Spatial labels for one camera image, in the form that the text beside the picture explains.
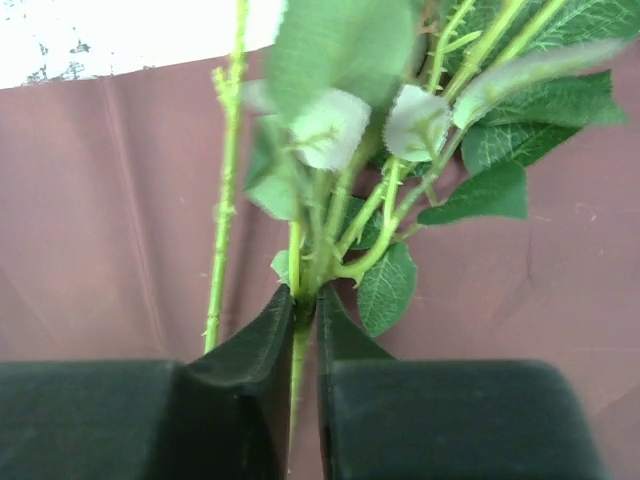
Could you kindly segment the pink rose stem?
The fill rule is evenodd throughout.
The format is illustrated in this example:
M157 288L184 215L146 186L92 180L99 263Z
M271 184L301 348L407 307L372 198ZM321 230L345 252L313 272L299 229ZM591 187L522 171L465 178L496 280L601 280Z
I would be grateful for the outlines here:
M290 227L272 266L298 304L298 391L317 298L354 284L370 336L414 295L417 231L529 213L527 168L620 124L603 64L635 1L289 1L262 79L245 190Z

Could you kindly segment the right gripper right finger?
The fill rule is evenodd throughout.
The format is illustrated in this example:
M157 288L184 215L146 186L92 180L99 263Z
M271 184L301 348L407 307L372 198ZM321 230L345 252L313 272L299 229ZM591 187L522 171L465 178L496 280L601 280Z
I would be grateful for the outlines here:
M606 479L579 399L535 360L394 358L335 289L317 298L328 479Z

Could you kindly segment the pink artificial flowers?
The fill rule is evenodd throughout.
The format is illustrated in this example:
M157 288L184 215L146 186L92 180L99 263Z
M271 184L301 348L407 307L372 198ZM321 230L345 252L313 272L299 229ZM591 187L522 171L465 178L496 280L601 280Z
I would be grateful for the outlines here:
M223 159L220 170L220 197L214 212L216 233L210 274L206 328L203 333L204 353L213 350L217 344L223 304L227 255L232 220L235 212L234 199L236 167L238 163L237 153L242 130L240 86L246 71L244 36L249 14L249 2L247 0L239 0L235 3L235 7L236 27L234 45L229 54L229 65L226 69L218 67L211 73L211 80L223 109L226 125Z

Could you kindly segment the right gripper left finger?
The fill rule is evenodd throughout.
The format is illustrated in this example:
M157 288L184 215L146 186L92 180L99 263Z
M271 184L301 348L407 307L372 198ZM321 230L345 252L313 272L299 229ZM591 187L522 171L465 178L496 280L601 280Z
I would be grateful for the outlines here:
M8 362L5 479L282 479L294 305L279 287L203 357Z

